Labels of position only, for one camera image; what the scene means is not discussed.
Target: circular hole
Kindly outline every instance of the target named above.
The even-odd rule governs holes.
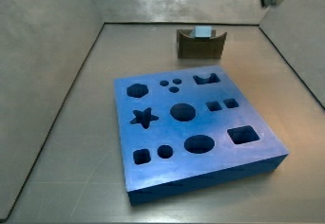
[[[182,80],[181,80],[181,79],[174,79],[174,80],[173,80],[173,83],[174,83],[174,84],[181,84],[181,83],[182,83]]]
[[[214,140],[203,135],[193,136],[187,138],[185,147],[190,153],[202,154],[213,150]]]
[[[177,93],[179,91],[179,88],[177,86],[171,86],[169,88],[169,91],[173,92],[173,93]]]
[[[195,108],[186,103],[178,103],[170,108],[170,114],[177,121],[191,121],[195,117]]]
[[[162,86],[169,86],[169,81],[161,81]]]
[[[173,156],[173,148],[171,148],[169,145],[162,145],[162,146],[158,148],[158,156],[159,156],[162,159],[169,159],[169,158],[171,158],[171,156]]]

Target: blue foam block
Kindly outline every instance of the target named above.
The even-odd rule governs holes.
[[[131,204],[273,171],[288,149],[219,66],[114,81]]]
[[[190,37],[193,38],[211,38],[213,27],[211,26],[195,26]]]

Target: square hole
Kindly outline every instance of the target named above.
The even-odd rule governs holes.
[[[141,165],[151,160],[150,151],[147,149],[141,149],[134,152],[135,164]]]
[[[218,111],[222,109],[218,102],[207,102],[207,107],[211,112]]]
[[[223,102],[227,108],[238,107],[238,101],[235,99],[226,99]]]
[[[239,128],[227,130],[229,136],[234,144],[243,144],[260,140],[260,136],[252,126],[242,126]]]

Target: gray wall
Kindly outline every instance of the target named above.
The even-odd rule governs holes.
[[[104,21],[260,24],[260,0],[94,0]]]
[[[0,220],[102,26],[91,0],[0,0]]]
[[[325,107],[325,0],[286,0],[261,28]]]

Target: star-shaped hole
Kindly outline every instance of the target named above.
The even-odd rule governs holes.
[[[151,107],[146,108],[145,111],[134,110],[135,118],[130,121],[130,124],[141,123],[145,129],[149,128],[150,122],[159,119],[158,116],[151,114]]]

